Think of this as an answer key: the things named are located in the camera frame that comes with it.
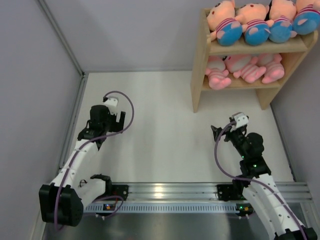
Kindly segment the boy doll shelved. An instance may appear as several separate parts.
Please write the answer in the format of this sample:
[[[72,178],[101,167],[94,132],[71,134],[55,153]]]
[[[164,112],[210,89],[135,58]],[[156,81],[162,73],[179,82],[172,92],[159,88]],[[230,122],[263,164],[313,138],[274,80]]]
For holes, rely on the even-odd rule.
[[[236,11],[243,27],[244,40],[248,45],[258,46],[266,42],[271,34],[272,19],[266,20],[270,7],[261,3],[248,3]]]
[[[232,46],[243,34],[241,17],[236,16],[234,0],[222,0],[216,4],[206,17],[211,41],[224,47]]]

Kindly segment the boy doll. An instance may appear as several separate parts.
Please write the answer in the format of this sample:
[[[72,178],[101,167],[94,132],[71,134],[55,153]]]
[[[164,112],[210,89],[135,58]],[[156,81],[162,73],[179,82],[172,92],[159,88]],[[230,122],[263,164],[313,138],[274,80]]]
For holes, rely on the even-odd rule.
[[[298,35],[308,35],[320,25],[320,1],[297,0],[297,14],[293,19],[293,30]]]

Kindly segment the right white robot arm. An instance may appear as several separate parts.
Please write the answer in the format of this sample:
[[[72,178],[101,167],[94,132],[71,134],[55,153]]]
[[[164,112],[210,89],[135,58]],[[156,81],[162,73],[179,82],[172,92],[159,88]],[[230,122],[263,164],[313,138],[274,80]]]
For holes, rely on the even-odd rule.
[[[316,231],[299,220],[279,191],[263,158],[263,137],[255,132],[247,133],[246,126],[236,130],[232,127],[233,124],[229,123],[224,128],[210,128],[215,142],[215,163],[224,175],[232,179],[235,196],[249,202],[271,240],[318,239]],[[222,136],[225,142],[231,142],[242,158],[239,162],[241,174],[238,176],[226,172],[219,163],[218,145]]]

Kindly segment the boy doll back corner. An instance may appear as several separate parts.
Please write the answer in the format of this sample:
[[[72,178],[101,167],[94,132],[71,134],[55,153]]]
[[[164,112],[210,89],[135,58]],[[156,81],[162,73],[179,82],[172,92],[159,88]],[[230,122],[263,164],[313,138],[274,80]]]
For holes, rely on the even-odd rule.
[[[280,44],[297,36],[293,30],[293,19],[297,14],[297,8],[292,0],[271,0],[267,20],[273,20],[270,27],[269,40]]]

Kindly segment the pink striped plush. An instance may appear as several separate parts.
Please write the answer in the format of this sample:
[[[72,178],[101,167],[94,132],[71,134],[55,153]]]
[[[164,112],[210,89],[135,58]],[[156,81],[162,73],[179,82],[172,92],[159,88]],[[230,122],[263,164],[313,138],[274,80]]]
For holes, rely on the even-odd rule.
[[[267,69],[258,66],[258,57],[251,54],[226,55],[222,58],[226,69],[236,78],[242,78],[247,83],[254,83],[262,77]]]
[[[282,56],[279,53],[261,53],[258,56],[257,65],[266,68],[263,84],[270,84],[284,77],[285,69],[281,61]]]
[[[232,83],[224,61],[218,56],[208,57],[205,75],[208,78],[209,87],[213,90],[222,90]]]

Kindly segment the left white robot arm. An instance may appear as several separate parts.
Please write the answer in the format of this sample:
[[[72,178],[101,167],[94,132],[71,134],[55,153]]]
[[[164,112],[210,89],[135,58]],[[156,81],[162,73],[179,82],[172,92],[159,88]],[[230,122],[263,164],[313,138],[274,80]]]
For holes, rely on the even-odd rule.
[[[117,114],[105,104],[94,105],[89,120],[77,136],[75,147],[57,176],[38,192],[41,219],[56,226],[76,227],[94,200],[111,199],[109,176],[96,172],[95,157],[104,141],[124,129],[126,113]]]

